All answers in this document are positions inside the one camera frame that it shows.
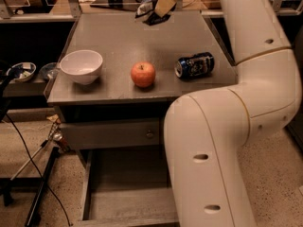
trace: red apple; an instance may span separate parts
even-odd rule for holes
[[[147,61],[140,61],[133,65],[131,77],[138,87],[149,87],[155,79],[154,66]]]

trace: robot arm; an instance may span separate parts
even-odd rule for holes
[[[253,227],[237,150],[282,129],[301,103],[290,44],[268,0],[221,0],[238,65],[237,85],[178,98],[165,148],[183,227]]]

